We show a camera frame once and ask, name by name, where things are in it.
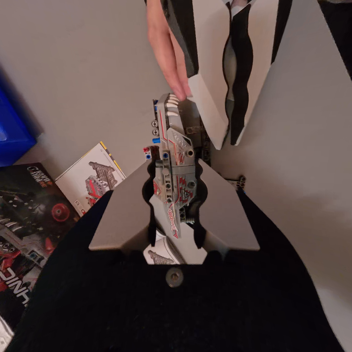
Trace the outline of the clear plastic bag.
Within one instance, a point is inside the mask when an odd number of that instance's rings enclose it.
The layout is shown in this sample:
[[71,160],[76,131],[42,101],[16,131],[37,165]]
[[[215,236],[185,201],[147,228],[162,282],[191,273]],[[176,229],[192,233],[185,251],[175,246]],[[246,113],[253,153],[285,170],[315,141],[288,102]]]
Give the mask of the clear plastic bag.
[[0,351],[4,352],[14,336],[6,321],[0,316]]

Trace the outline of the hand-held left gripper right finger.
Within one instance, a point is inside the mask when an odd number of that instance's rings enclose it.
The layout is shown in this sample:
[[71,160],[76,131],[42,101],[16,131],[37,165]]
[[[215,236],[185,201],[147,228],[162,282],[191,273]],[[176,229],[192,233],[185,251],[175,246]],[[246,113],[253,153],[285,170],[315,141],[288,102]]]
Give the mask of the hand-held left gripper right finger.
[[207,252],[259,251],[249,219],[235,187],[203,160],[196,162],[193,238]]

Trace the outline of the grey desk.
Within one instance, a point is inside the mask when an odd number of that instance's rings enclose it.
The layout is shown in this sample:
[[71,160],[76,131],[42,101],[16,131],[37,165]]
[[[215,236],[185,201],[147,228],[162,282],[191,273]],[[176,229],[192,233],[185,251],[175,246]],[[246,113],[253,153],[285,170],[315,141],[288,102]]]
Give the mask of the grey desk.
[[[152,99],[169,91],[143,1],[1,1],[1,73],[38,135],[20,162],[56,178],[103,141],[126,176],[143,162]],[[291,14],[238,146],[212,151],[295,247],[351,351],[351,80],[316,1]]]

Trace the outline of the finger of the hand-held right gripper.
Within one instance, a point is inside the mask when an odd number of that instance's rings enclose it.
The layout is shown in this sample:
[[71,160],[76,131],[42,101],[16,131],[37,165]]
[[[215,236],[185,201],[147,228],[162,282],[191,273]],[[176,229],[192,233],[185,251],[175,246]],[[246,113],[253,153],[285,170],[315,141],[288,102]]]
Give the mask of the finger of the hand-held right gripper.
[[188,79],[205,130],[217,150],[225,141],[228,85],[223,56],[230,33],[230,12],[221,0],[192,1],[199,70]]
[[238,145],[271,67],[278,1],[234,6],[231,44],[236,73],[232,85],[231,145]]

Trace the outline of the small black beam assembly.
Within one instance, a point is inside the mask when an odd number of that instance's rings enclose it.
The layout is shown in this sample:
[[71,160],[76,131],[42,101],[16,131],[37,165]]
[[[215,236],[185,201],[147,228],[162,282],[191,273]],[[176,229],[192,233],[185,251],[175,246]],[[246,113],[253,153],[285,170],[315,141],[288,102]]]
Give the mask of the small black beam assembly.
[[245,191],[246,177],[244,175],[240,175],[236,179],[225,178],[225,180],[234,187],[236,191]]

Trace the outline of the grey red brick model car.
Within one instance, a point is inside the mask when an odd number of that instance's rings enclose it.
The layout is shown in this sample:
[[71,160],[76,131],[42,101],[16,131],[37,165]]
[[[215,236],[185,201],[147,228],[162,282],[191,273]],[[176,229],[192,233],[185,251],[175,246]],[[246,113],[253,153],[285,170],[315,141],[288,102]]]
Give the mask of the grey red brick model car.
[[155,160],[154,194],[161,201],[166,229],[181,238],[181,224],[195,223],[196,161],[210,165],[210,138],[200,117],[183,112],[176,95],[153,100],[152,146],[143,148],[146,160]]

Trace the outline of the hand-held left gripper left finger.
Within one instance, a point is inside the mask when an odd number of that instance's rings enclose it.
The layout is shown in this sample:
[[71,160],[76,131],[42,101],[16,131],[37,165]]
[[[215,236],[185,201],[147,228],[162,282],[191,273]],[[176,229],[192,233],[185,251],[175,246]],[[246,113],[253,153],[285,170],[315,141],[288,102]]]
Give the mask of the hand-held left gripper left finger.
[[156,162],[145,161],[112,192],[95,231],[91,251],[143,251],[156,242],[154,194]]

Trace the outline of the blue plastic bin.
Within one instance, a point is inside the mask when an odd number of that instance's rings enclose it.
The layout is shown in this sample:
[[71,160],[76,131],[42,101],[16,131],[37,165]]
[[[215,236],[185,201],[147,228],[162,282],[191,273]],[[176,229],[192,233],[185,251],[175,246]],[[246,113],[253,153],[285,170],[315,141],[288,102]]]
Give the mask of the blue plastic bin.
[[0,66],[0,166],[15,164],[37,144],[32,112]]

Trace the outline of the black toy set box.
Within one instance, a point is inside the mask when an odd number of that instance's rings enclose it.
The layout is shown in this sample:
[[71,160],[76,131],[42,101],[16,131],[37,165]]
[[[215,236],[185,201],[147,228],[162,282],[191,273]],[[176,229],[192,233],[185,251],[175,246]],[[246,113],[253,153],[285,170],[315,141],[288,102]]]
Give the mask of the black toy set box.
[[0,314],[11,331],[42,268],[79,219],[40,163],[0,168]]

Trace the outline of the person's right hand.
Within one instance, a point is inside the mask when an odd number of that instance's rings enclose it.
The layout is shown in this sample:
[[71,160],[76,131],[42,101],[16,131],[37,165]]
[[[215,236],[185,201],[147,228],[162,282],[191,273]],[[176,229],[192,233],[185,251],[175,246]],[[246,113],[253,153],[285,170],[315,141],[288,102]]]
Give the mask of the person's right hand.
[[184,53],[169,28],[161,1],[146,1],[148,40],[159,67],[179,101],[192,96]]

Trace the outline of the open instruction booklet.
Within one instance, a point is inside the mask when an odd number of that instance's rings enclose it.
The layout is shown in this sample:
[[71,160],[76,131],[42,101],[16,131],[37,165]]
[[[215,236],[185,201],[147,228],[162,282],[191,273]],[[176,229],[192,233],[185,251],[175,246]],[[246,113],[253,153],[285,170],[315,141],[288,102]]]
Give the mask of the open instruction booklet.
[[[102,142],[93,147],[75,164],[56,178],[56,185],[75,207],[80,216],[86,214],[108,191],[124,182],[125,174]],[[168,217],[161,201],[153,195],[151,200],[158,222],[156,242],[143,251],[148,264],[202,264],[206,251],[198,249],[193,240],[193,229],[182,224],[183,237],[171,239],[167,228]]]

